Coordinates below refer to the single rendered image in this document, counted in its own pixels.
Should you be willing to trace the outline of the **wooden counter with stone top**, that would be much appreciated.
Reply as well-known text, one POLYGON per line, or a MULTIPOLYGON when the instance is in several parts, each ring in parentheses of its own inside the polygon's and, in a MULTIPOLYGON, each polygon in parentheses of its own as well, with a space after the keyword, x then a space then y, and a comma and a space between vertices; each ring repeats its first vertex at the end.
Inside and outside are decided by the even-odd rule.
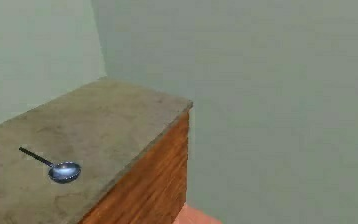
POLYGON ((1 123, 0 224, 76 224, 191 106, 102 79, 1 123), (81 174, 58 184, 19 147, 52 163, 78 163, 81 174))

